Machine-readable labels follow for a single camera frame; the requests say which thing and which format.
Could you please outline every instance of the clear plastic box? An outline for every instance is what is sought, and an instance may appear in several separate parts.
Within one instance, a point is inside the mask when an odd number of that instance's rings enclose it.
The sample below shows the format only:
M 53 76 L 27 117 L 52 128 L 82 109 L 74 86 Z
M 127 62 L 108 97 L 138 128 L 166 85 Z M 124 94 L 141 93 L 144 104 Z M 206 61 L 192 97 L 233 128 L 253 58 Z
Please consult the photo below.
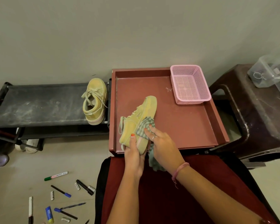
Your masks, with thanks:
M 248 75 L 256 87 L 269 87 L 280 82 L 280 55 L 265 55 L 250 68 Z

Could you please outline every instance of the sneaker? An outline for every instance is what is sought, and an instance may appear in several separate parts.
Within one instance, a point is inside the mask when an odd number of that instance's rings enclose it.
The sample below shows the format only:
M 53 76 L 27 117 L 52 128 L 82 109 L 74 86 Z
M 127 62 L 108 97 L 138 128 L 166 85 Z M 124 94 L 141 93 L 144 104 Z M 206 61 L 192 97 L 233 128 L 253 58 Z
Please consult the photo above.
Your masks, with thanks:
M 98 125 L 105 118 L 105 102 L 107 99 L 107 87 L 103 80 L 91 79 L 86 92 L 82 95 L 85 98 L 83 112 L 90 125 Z
M 145 98 L 142 105 L 138 106 L 136 111 L 134 111 L 128 117 L 121 117 L 119 124 L 119 134 L 121 137 L 119 142 L 121 143 L 121 149 L 123 150 L 123 145 L 130 146 L 130 137 L 134 133 L 137 139 L 137 148 L 140 154 L 143 154 L 146 150 L 148 140 L 142 138 L 136 134 L 140 123 L 144 120 L 145 117 L 153 118 L 157 110 L 157 98 L 154 96 L 148 96 Z

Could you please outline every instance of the pink plastic basket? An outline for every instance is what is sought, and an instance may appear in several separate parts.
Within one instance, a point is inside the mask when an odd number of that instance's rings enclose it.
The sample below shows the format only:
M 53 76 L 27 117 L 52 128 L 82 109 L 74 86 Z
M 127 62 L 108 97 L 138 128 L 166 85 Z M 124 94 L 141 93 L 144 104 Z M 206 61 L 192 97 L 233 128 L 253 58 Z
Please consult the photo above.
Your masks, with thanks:
M 211 99 L 208 85 L 198 65 L 172 65 L 171 82 L 178 105 L 201 104 Z

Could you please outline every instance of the dark red fabric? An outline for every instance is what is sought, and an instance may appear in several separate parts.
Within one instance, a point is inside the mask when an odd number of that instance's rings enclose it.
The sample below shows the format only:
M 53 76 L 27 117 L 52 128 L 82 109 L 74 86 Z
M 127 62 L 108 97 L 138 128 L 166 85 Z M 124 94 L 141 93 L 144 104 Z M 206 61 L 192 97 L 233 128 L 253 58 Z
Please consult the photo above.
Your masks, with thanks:
M 275 223 L 265 206 L 219 157 L 194 155 L 184 159 L 229 196 L 263 219 Z M 103 202 L 102 224 L 107 222 L 123 173 L 124 158 L 112 157 Z M 139 183 L 139 223 L 213 223 L 192 195 L 179 183 L 177 187 L 168 172 L 153 171 L 146 160 Z

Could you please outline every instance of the checkered cloth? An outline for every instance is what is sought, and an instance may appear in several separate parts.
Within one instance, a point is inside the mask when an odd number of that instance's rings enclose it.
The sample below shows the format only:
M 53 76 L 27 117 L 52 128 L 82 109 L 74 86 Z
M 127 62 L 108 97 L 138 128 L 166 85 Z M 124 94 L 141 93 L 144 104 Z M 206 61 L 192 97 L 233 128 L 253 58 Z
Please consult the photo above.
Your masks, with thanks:
M 145 139 L 149 138 L 146 136 L 144 133 L 144 129 L 148 129 L 150 132 L 151 130 L 149 129 L 149 125 L 152 125 L 153 127 L 156 127 L 155 121 L 151 117 L 145 117 L 144 120 L 140 123 L 138 129 L 136 130 L 136 134 L 139 135 L 140 137 L 143 137 Z M 150 144 L 150 148 L 148 150 L 148 163 L 149 166 L 153 168 L 154 171 L 161 170 L 161 171 L 166 171 L 154 158 L 153 156 L 153 142 Z

